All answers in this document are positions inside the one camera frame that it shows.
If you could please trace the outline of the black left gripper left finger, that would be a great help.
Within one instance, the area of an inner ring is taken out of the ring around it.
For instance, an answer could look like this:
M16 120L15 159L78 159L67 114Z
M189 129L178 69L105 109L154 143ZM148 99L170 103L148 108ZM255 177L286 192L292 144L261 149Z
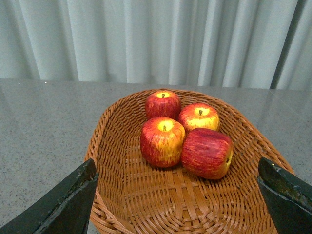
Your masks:
M2 234L85 234L97 187L92 159L85 161L36 203L1 227Z

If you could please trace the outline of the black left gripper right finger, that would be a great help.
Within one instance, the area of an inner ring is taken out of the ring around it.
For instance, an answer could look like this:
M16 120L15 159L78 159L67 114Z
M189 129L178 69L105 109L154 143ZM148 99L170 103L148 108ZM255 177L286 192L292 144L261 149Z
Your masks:
M257 182L279 234L312 232L312 186L262 157Z

